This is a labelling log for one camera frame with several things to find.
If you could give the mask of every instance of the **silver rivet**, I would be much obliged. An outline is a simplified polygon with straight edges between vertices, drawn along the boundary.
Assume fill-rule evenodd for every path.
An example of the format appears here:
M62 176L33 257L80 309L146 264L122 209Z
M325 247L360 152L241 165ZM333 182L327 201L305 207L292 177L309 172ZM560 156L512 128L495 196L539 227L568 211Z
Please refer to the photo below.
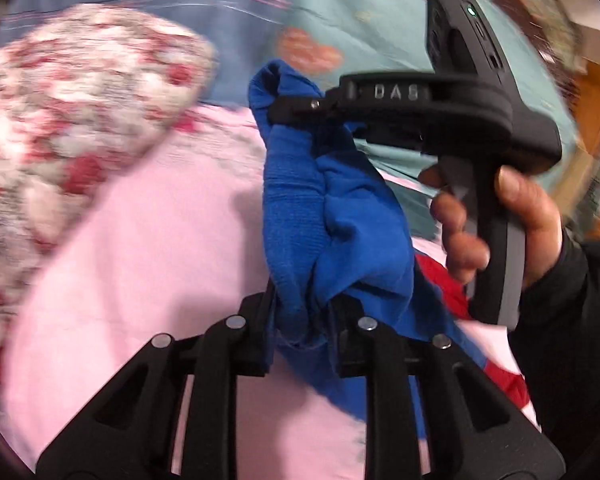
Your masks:
M440 348L441 350L445 350L451 346L451 339L444 334L436 334L433 336L431 342L433 343L433 346Z
M247 320L242 316L229 316L226 321L226 325L233 330L238 330L247 324Z
M156 348L167 348L171 344L173 339L169 334L158 334L154 335L154 338L151 339L151 344Z
M369 316L363 316L358 320L358 326L362 329L362 330L375 330L376 327L378 326L378 322L373 319L372 317Z

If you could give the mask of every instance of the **pink bed sheet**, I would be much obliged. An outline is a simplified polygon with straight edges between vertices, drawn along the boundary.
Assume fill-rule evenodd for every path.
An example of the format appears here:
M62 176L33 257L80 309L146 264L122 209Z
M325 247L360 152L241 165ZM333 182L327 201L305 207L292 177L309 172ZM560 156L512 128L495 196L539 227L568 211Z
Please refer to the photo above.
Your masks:
M33 460L152 335L204 332L264 290L264 153L248 110L191 110L106 186L37 275L14 322L3 384L13 431ZM517 370L502 331L463 327L493 361ZM238 380L243 480L361 479L364 434L279 356L266 378Z

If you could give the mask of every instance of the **triangular cutout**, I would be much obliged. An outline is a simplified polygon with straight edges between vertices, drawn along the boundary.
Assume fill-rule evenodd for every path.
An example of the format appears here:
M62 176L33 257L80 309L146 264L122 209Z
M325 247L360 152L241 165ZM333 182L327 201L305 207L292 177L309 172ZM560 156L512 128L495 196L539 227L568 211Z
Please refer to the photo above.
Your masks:
M462 366L457 367L455 372L475 431L481 433L509 421L506 410L473 374Z
M93 417L96 422L117 430L126 430L134 418L136 404L140 399L148 373L149 367L147 365L138 367L128 380L112 394L104 406L96 412Z

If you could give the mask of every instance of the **person's arm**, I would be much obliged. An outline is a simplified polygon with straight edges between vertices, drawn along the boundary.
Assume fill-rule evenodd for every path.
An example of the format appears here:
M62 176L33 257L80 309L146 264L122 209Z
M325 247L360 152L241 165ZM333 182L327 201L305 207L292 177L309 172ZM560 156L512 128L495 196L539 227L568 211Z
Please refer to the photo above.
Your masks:
M523 292L509 343L542 430L571 465L600 432L600 240L563 240Z

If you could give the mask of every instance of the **floral fabric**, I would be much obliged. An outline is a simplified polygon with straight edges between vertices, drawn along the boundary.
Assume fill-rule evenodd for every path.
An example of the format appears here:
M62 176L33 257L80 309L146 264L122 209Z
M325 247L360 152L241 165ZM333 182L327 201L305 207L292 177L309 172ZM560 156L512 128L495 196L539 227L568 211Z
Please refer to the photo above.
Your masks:
M0 312L99 185L159 142L213 71L197 34L97 4L0 49Z

